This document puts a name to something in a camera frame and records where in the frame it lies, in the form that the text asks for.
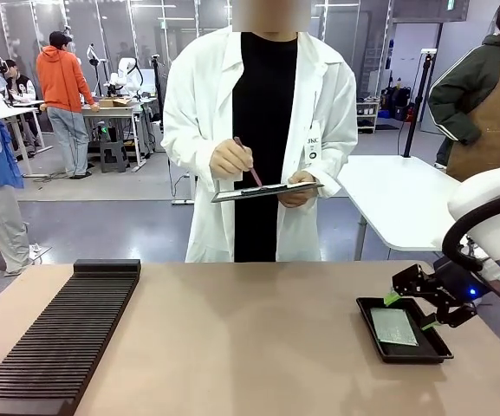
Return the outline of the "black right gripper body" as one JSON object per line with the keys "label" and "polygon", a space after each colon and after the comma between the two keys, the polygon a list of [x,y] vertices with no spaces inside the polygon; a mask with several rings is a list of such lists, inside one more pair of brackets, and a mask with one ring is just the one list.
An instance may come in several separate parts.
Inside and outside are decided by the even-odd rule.
{"label": "black right gripper body", "polygon": [[447,257],[435,261],[433,268],[446,290],[460,302],[477,302],[489,293],[489,289],[474,275]]}

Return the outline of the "person's left hand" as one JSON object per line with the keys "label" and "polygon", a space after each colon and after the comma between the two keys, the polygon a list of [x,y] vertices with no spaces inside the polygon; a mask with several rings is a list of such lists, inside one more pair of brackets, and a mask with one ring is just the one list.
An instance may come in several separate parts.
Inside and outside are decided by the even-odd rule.
{"label": "person's left hand", "polygon": [[[316,182],[313,175],[306,171],[294,173],[289,179],[290,184],[298,184],[301,182]],[[306,189],[296,192],[287,192],[277,196],[279,202],[286,208],[297,208],[305,205],[310,199],[317,196],[317,189]]]}

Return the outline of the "person's right hand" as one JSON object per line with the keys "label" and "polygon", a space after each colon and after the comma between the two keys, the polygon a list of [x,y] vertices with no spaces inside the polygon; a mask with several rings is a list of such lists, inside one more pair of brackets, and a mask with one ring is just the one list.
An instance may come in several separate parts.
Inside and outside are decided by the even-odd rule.
{"label": "person's right hand", "polygon": [[214,149],[209,167],[215,177],[227,179],[253,168],[252,151],[234,139],[224,140]]}

